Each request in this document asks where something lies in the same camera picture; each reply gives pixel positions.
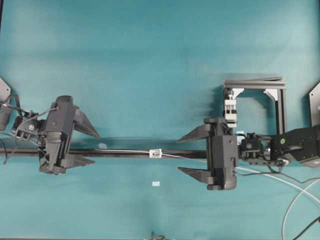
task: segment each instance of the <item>black rod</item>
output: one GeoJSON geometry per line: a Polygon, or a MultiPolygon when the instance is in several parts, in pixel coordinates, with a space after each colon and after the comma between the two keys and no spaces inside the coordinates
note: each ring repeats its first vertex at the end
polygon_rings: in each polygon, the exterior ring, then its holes
{"type": "Polygon", "coordinates": [[[4,0],[0,0],[0,32],[1,32],[1,20],[2,20],[2,9],[4,8],[4,0]]]}
{"type": "MultiPolygon", "coordinates": [[[[7,148],[6,151],[10,154],[14,148],[7,148]]],[[[91,158],[149,158],[148,149],[108,149],[111,151],[96,150],[94,148],[72,148],[69,153],[72,155],[91,157],[91,158]]],[[[5,155],[5,149],[0,148],[0,156],[5,155]]],[[[163,154],[174,155],[190,159],[206,159],[207,153],[205,150],[162,150],[163,154]]],[[[18,148],[14,153],[15,156],[37,157],[38,151],[36,148],[18,148]]],[[[162,158],[175,158],[174,156],[163,155],[162,158]]]]}

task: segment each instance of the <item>small white label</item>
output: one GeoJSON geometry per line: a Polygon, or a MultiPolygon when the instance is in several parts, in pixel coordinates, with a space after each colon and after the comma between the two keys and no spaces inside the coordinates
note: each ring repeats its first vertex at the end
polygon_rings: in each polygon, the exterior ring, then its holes
{"type": "Polygon", "coordinates": [[[107,149],[107,144],[100,142],[99,143],[99,149],[107,149]]]}
{"type": "Polygon", "coordinates": [[[153,181],[152,182],[152,187],[159,187],[160,186],[160,182],[159,181],[153,181]]]}
{"type": "Polygon", "coordinates": [[[150,149],[149,158],[151,159],[160,159],[162,157],[162,150],[160,149],[150,149]]]}

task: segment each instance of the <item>teal table surface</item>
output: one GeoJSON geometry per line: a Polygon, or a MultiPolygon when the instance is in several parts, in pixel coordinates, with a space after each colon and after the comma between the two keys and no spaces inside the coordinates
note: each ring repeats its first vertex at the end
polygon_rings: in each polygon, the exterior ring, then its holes
{"type": "MultiPolygon", "coordinates": [[[[42,112],[56,97],[73,96],[102,136],[76,133],[73,146],[204,149],[203,141],[175,141],[222,115],[223,80],[282,76],[289,130],[309,126],[319,16],[317,0],[5,0],[0,76],[25,109],[42,112]]],[[[265,94],[243,93],[237,110],[237,131],[276,133],[265,94]]],[[[265,176],[207,191],[177,170],[206,167],[186,159],[94,160],[56,177],[39,173],[36,157],[1,165],[0,237],[147,239],[154,231],[176,240],[277,240],[299,192],[265,176]]],[[[320,168],[301,165],[284,172],[320,176],[320,168]]],[[[320,184],[310,188],[319,191],[320,184]]],[[[319,210],[302,196],[286,239],[319,210]]],[[[301,239],[320,239],[318,225],[301,239]]]]}

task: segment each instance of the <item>wire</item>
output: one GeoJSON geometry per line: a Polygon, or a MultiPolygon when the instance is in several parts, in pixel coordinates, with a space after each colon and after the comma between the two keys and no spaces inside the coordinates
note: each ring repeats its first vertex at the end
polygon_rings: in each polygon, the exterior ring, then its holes
{"type": "MultiPolygon", "coordinates": [[[[16,95],[16,94],[10,94],[10,95],[4,100],[4,102],[5,102],[6,104],[7,104],[7,103],[10,104],[10,100],[11,100],[12,98],[15,98],[15,105],[16,105],[16,107],[19,108],[19,109],[22,109],[21,106],[20,106],[20,98],[19,98],[18,95],[16,95]]],[[[21,111],[21,110],[18,110],[18,109],[16,109],[16,110],[18,111],[20,117],[22,117],[22,111],[21,111]]]]}
{"type": "MultiPolygon", "coordinates": [[[[240,170],[245,170],[245,171],[248,171],[248,172],[252,172],[252,173],[260,173],[259,171],[256,171],[256,170],[252,170],[252,169],[249,169],[249,168],[245,168],[245,167],[239,167],[237,166],[236,169],[240,169],[240,170]]],[[[295,185],[294,183],[292,182],[289,182],[289,181],[286,181],[282,178],[279,178],[279,177],[276,177],[276,176],[272,176],[270,175],[269,173],[268,174],[264,174],[265,176],[269,177],[269,178],[273,178],[273,179],[276,179],[280,182],[283,182],[287,185],[290,185],[296,189],[299,189],[300,191],[302,191],[303,193],[307,194],[309,197],[313,198],[315,201],[317,201],[319,204],[320,204],[320,200],[318,198],[316,198],[314,195],[312,195],[311,193],[309,193],[308,191],[304,190],[303,188],[295,185]]]]}
{"type": "Polygon", "coordinates": [[[305,229],[302,230],[294,239],[292,240],[297,240],[300,238],[313,224],[315,224],[317,221],[320,221],[320,216],[318,216],[315,220],[313,220],[308,226],[305,227],[305,229]]]}
{"type": "MultiPolygon", "coordinates": [[[[144,153],[144,154],[149,154],[149,151],[142,151],[142,150],[120,150],[120,149],[95,149],[98,151],[110,151],[110,152],[129,152],[129,153],[144,153]]],[[[171,154],[167,154],[167,153],[162,153],[163,156],[168,156],[168,157],[174,157],[174,158],[180,158],[180,159],[189,159],[189,160],[193,160],[193,161],[198,161],[198,162],[202,162],[202,163],[206,163],[206,160],[200,160],[200,159],[194,159],[194,158],[189,158],[189,157],[184,157],[184,156],[178,156],[178,155],[171,155],[171,154]]]]}
{"type": "Polygon", "coordinates": [[[166,153],[162,153],[162,155],[168,156],[168,157],[180,158],[180,159],[189,159],[189,160],[202,162],[202,163],[206,163],[207,162],[206,160],[200,160],[200,159],[189,158],[189,157],[184,157],[184,156],[171,155],[171,154],[166,154],[166,153]]]}
{"type": "Polygon", "coordinates": [[[116,149],[99,149],[96,148],[97,151],[109,151],[109,152],[130,152],[130,153],[144,153],[149,154],[149,151],[140,151],[140,150],[116,150],[116,149]]]}
{"type": "Polygon", "coordinates": [[[23,121],[22,123],[20,123],[20,125],[16,128],[15,134],[14,134],[15,147],[14,147],[13,151],[10,153],[10,155],[7,157],[7,159],[5,159],[5,160],[3,161],[3,163],[2,163],[3,165],[7,164],[8,159],[11,158],[11,157],[16,153],[16,151],[17,151],[17,149],[18,149],[18,141],[17,141],[17,139],[18,139],[18,132],[19,132],[20,127],[21,127],[22,125],[24,125],[25,123],[27,123],[27,122],[29,122],[29,121],[31,121],[31,120],[33,120],[33,119],[36,119],[36,118],[38,118],[38,117],[41,117],[41,116],[43,116],[43,115],[45,115],[45,114],[47,114],[47,113],[49,113],[50,111],[53,111],[53,110],[56,110],[56,108],[49,108],[49,109],[45,110],[44,112],[42,112],[42,113],[40,113],[40,114],[36,114],[36,115],[34,115],[33,117],[30,117],[30,118],[28,118],[27,120],[25,120],[25,121],[23,121]]]}
{"type": "Polygon", "coordinates": [[[5,154],[5,160],[6,160],[8,158],[7,148],[6,148],[5,142],[1,138],[0,138],[0,142],[2,143],[4,148],[4,154],[5,154]]]}
{"type": "Polygon", "coordinates": [[[293,176],[290,176],[290,175],[287,175],[287,174],[285,174],[285,173],[283,173],[283,172],[278,172],[278,171],[272,171],[272,172],[255,172],[255,173],[248,173],[248,174],[242,174],[242,173],[239,173],[239,172],[234,172],[235,174],[237,174],[237,175],[239,175],[239,176],[242,176],[242,177],[247,177],[247,176],[252,176],[252,175],[263,175],[263,174],[279,174],[279,175],[282,175],[282,176],[285,176],[285,177],[287,177],[287,178],[289,178],[289,179],[291,179],[291,180],[294,180],[294,181],[296,181],[296,182],[298,182],[298,183],[300,183],[300,184],[305,184],[305,183],[307,183],[307,182],[309,182],[309,181],[312,181],[312,180],[320,180],[320,177],[312,177],[312,178],[309,178],[309,179],[307,179],[307,180],[304,180],[304,181],[300,181],[300,180],[298,180],[298,179],[296,179],[295,177],[293,177],[293,176]]]}
{"type": "MultiPolygon", "coordinates": [[[[309,188],[312,187],[312,185],[316,184],[317,182],[319,182],[320,179],[314,181],[313,183],[311,183],[309,186],[307,186],[304,190],[308,190],[309,188]]],[[[289,207],[287,208],[284,218],[283,218],[283,222],[282,222],[282,230],[281,230],[281,235],[282,235],[282,240],[285,240],[285,228],[286,228],[286,223],[287,223],[287,218],[288,218],[288,214],[290,212],[290,210],[292,209],[293,205],[295,204],[295,202],[298,200],[298,198],[303,194],[304,192],[301,191],[297,196],[295,196],[295,198],[292,200],[292,202],[290,203],[289,207]]]]}

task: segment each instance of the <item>screw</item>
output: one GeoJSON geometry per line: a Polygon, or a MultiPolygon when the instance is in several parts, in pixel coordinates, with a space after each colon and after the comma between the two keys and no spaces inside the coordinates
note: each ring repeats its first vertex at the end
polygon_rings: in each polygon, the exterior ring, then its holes
{"type": "Polygon", "coordinates": [[[35,125],[33,125],[33,124],[30,124],[30,125],[28,126],[28,129],[29,129],[30,131],[33,131],[33,130],[35,130],[35,125]]]}

